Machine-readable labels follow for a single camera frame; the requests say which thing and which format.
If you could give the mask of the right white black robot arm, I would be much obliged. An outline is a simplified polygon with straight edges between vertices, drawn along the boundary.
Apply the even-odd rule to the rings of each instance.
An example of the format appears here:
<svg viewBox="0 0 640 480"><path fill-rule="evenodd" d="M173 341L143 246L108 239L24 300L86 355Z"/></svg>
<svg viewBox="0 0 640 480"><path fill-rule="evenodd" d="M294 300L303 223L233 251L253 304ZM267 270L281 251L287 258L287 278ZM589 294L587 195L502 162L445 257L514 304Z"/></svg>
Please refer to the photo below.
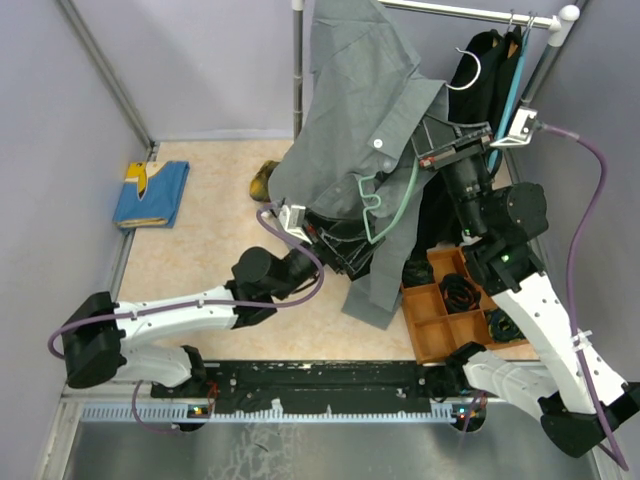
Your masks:
<svg viewBox="0 0 640 480"><path fill-rule="evenodd" d="M600 448L622 456L614 432L639 410L639 386L625 380L596 351L577 322L572 298L560 300L531 241L547 230L542 186L520 182L494 188L491 152L529 144L550 132L534 110L520 109L504 138L487 123L458 124L427 114L411 141L423 169L439 173L465 234L462 255L478 284L524 334L546 375L505 361L469 342L450 355L448 387L461 396L482 390L536 419L564 454Z"/></svg>

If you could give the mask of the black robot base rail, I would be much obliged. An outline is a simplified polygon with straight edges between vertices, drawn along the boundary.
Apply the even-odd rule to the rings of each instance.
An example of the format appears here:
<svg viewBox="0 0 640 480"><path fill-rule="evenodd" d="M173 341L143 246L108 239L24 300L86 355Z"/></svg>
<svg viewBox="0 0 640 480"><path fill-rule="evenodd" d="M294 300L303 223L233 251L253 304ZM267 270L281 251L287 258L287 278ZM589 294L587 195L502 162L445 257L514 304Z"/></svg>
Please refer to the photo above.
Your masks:
<svg viewBox="0 0 640 480"><path fill-rule="evenodd" d="M209 361L177 387L151 387L155 399L211 400L218 414L266 411L274 400L286 414L428 413L473 394L460 369L414 361Z"/></svg>

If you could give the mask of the grey button-up shirt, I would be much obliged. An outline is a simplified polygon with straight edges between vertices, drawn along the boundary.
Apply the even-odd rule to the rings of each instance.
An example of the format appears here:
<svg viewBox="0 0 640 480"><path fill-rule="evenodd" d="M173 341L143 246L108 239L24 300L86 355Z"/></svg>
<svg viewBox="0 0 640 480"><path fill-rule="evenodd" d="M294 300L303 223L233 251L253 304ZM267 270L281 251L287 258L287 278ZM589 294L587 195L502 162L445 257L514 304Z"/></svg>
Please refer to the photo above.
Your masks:
<svg viewBox="0 0 640 480"><path fill-rule="evenodd" d="M362 219L357 180L391 203L401 197L415 154L410 137L422 117L448 115L442 80L425 78L420 57L378 1L318 1L310 34L313 98L300 135L269 179L271 200L303 205L329 218ZM400 298L405 262L416 243L422 190L419 172L408 207L374 252L370 271L351 284L344 314L387 329ZM380 208L375 232L388 225Z"/></svg>

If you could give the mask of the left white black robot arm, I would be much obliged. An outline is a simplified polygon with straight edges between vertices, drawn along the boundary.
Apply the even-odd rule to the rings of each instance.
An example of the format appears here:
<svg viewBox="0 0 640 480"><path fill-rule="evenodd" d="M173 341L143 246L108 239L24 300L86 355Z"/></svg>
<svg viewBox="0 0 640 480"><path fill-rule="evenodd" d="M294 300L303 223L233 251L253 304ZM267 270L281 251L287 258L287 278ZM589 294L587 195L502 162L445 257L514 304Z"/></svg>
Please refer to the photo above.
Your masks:
<svg viewBox="0 0 640 480"><path fill-rule="evenodd" d="M363 222L311 215L304 239L282 233L289 252L279 258L261 246L242 253L221 286L155 301L116 302L107 291L89 295L54 334L62 343L66 381L87 389L111 380L148 381L184 395L208 384L199 351L159 341L202 330L256 326L279 310L318 294L326 269L355 280L368 272L377 245Z"/></svg>

